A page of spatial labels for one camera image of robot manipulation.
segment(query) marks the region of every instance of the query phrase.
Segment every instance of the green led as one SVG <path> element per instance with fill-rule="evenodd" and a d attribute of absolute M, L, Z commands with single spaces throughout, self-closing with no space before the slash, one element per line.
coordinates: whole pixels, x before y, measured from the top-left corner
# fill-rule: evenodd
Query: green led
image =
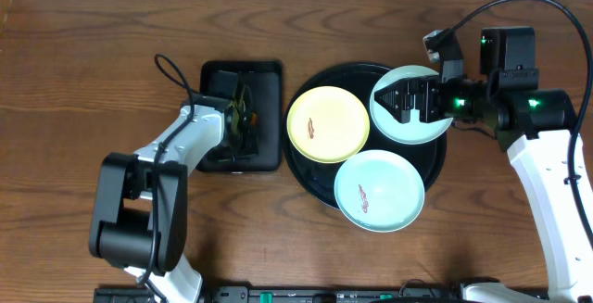
<path fill-rule="evenodd" d="M 465 106 L 465 99 L 455 98 L 455 107 Z"/>
<path fill-rule="evenodd" d="M 539 100 L 535 100 L 535 99 L 529 99 L 527 102 L 529 103 L 529 106 L 532 108 L 535 108 L 537 105 L 541 104 L 541 102 L 539 102 Z"/>

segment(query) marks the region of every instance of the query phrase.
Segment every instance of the light blue plate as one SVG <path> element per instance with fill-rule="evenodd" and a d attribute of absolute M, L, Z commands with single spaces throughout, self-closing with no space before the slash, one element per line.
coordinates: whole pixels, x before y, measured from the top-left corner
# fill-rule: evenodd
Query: light blue plate
<path fill-rule="evenodd" d="M 335 176 L 335 200 L 354 224 L 377 233 L 412 223 L 424 204 L 423 179 L 402 156 L 368 150 L 349 158 Z"/>

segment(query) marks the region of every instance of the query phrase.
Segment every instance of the table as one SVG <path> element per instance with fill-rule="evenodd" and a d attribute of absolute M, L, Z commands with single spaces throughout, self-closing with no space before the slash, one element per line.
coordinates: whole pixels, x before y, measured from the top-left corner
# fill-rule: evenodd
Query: table
<path fill-rule="evenodd" d="M 428 66 L 422 37 L 490 0 L 14 0 L 0 39 L 2 301 L 90 301 L 133 278 L 88 252 L 97 174 L 177 117 L 183 90 L 153 64 L 171 57 L 197 87 L 203 63 L 276 58 L 284 109 L 308 78 L 348 61 Z M 593 35 L 591 0 L 560 0 Z M 572 25 L 535 2 L 487 11 L 458 33 L 479 77 L 479 31 L 536 28 L 540 87 L 578 107 L 585 59 Z M 583 127 L 593 167 L 593 115 Z M 424 210 L 394 234 L 365 232 L 310 196 L 288 169 L 189 179 L 185 253 L 208 284 L 399 287 L 497 277 L 546 287 L 523 188 L 498 145 L 448 132 Z"/>

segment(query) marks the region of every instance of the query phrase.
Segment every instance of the black container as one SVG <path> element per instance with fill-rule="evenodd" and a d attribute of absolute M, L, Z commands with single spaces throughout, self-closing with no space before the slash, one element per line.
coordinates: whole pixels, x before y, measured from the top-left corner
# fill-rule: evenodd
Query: black container
<path fill-rule="evenodd" d="M 234 162 L 208 161 L 197 164 L 204 172 L 272 171 L 282 158 L 280 133 L 282 125 L 282 65 L 278 61 L 209 61 L 202 66 L 200 93 L 207 95 L 212 74 L 217 71 L 239 73 L 251 89 L 253 111 L 258 114 L 258 155 Z"/>
<path fill-rule="evenodd" d="M 369 99 L 374 85 L 391 68 L 373 63 L 347 63 L 339 65 L 313 76 L 295 94 L 286 110 L 283 124 L 282 145 L 288 167 L 298 182 L 324 204 L 337 208 L 334 197 L 334 180 L 342 164 L 321 164 L 312 161 L 296 150 L 288 138 L 286 119 L 295 100 L 308 90 L 318 86 L 336 86 L 355 95 L 370 112 Z M 436 140 L 422 145 L 403 145 L 384 136 L 372 123 L 369 138 L 360 151 L 386 150 L 398 154 L 410 162 L 423 178 L 427 191 L 435 182 L 445 162 L 447 137 L 443 133 Z"/>

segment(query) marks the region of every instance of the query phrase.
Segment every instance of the round tray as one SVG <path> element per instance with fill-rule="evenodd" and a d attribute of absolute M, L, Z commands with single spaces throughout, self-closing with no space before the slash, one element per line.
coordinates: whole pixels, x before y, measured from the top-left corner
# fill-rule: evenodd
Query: round tray
<path fill-rule="evenodd" d="M 355 95 L 369 110 L 369 98 L 374 85 L 391 68 L 373 63 L 347 63 L 339 65 L 313 76 L 296 92 L 284 115 L 282 147 L 288 167 L 298 182 L 322 203 L 337 208 L 334 197 L 334 180 L 337 171 L 344 162 L 321 164 L 312 161 L 296 150 L 288 138 L 286 118 L 295 100 L 307 90 L 318 86 L 337 86 Z M 436 140 L 422 145 L 403 145 L 384 136 L 371 123 L 371 131 L 366 144 L 360 151 L 380 149 L 396 153 L 416 168 L 423 177 L 424 189 L 428 191 L 443 168 L 447 153 L 447 137 L 443 133 Z"/>

